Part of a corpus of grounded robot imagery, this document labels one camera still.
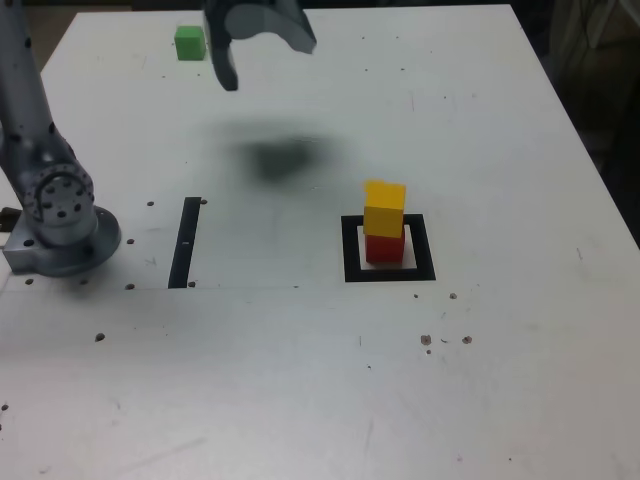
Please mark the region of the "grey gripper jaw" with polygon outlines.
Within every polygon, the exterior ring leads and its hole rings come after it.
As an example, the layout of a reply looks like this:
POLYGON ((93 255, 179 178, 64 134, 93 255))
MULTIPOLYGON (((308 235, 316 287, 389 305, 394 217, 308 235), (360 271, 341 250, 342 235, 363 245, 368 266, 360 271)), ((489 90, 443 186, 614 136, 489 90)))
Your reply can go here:
POLYGON ((225 91, 238 90, 238 76, 230 50, 232 37, 225 25, 227 15, 234 6, 234 1, 227 0, 206 0, 203 3, 210 58, 216 77, 225 91))
POLYGON ((226 14, 224 26, 233 40, 272 33, 297 52, 312 54, 317 40, 299 3, 282 1, 239 1, 226 14))

